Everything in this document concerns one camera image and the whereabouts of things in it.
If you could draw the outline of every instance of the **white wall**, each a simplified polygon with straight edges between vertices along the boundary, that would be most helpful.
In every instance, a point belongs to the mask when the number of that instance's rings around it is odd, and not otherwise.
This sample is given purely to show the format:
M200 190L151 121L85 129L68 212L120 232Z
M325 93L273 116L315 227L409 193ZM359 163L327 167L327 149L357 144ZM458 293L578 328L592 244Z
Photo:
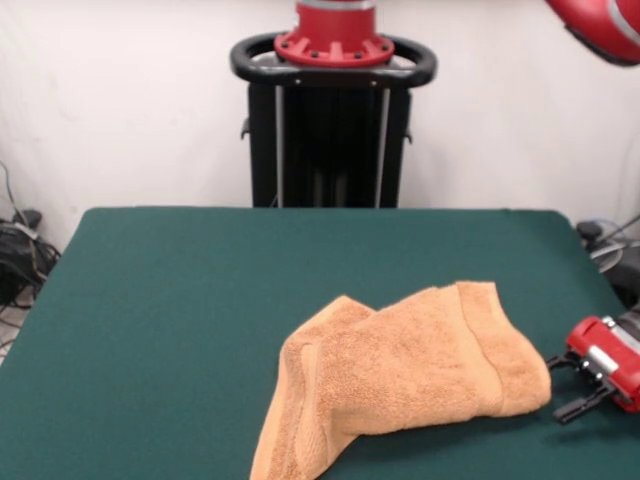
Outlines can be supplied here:
M542 0L380 0L432 47L401 203L640 209L640 69L602 63ZM0 0L0 155L59 245L96 205L250 205L246 85L228 51L293 0Z

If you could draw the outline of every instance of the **red robot arm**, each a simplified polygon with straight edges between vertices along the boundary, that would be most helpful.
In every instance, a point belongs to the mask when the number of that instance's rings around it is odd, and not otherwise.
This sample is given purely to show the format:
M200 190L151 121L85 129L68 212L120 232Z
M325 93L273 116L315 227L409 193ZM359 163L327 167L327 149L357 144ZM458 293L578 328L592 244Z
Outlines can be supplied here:
M640 0L547 0L590 50L620 66L640 65Z
M630 413L640 413L640 304L613 318L589 317L567 338L567 352L547 363L553 370L572 367L596 386L586 398L579 398L554 412L566 424L612 398Z
M276 39L278 54L316 67L370 67L387 62L393 42L376 33L373 0L297 0L295 29Z

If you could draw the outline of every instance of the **electrical wire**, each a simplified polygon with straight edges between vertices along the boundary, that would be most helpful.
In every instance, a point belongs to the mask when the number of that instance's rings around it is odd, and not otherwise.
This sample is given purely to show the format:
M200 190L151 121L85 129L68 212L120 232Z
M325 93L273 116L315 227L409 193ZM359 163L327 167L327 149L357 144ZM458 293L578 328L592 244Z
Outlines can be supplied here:
M5 320L4 318L0 318L0 323L3 324L3 325L6 325L7 327L16 328L18 330L20 330L22 328L21 325L18 325L17 323L9 322L9 321Z
M614 230L613 233L610 233L609 235L601 238L598 241L597 245L602 245L602 244L606 243L607 240L611 240L612 238L615 238L617 235L627 231L629 228L631 228L632 226L634 226L638 222L640 222L640 215L636 215L631 220L629 220L627 223L625 223L621 227L619 227L616 230Z
M606 219L606 218L593 218L591 220L588 220L588 222L591 223L597 223L599 225L605 225L607 227L610 227L613 229L613 231L618 231L620 230L620 225L618 225L616 222ZM624 240L629 240L629 237L627 237L627 235L624 233L624 230L620 230L621 233L621 238Z
M25 227L28 228L29 227L29 222L27 221L26 217L24 216L24 213L22 213L22 211L17 207L16 201L15 201L15 199L13 197L13 191L11 190L11 176L10 176L10 173L9 173L9 169L7 168L7 166L4 164L4 162L2 160L0 160L0 168L2 168L2 170L4 170L5 188L7 190L7 195L9 196L9 201L11 202L11 205L13 206L13 209L16 212L16 215L22 220L22 224ZM35 247L35 245L33 243L34 240L29 237L28 242L29 242L29 248L31 249L31 264L33 266L33 271L42 280L47 280L47 276L38 269L38 259L36 257L36 247Z
M29 304L29 305L20 305L19 303L17 303L15 300L13 302L11 302L10 305L8 305L11 308L15 308L16 310L31 310L31 308L33 307L33 304Z
M29 305L16 301L20 292L31 287L31 296L36 298L59 258L58 250L35 232L23 225L0 222L0 303L28 310Z
M6 342L3 342L3 343L0 345L0 350L4 350L4 349L5 349L5 348L7 348L8 346L13 345L13 342L15 342L15 341L16 341L16 339L15 339L15 338L12 338L11 340L7 340Z

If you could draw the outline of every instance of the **towel fold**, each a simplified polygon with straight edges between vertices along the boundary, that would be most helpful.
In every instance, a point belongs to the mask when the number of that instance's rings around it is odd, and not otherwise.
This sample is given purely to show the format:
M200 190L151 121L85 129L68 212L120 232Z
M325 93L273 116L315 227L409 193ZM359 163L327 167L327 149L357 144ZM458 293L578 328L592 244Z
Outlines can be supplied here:
M545 362L492 283L431 288L374 312L341 297L280 353L251 480L314 480L359 435L530 413Z

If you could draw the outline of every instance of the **table surface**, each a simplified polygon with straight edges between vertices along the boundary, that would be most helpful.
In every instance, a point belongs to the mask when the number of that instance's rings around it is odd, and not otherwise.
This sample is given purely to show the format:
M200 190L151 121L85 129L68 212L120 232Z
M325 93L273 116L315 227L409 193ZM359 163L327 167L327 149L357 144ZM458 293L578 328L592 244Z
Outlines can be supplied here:
M0 479L246 479L286 336L346 293L374 308L498 284L545 356L620 305L562 216L520 211L89 212L0 368ZM536 414L358 439L326 479L622 478L640 416Z

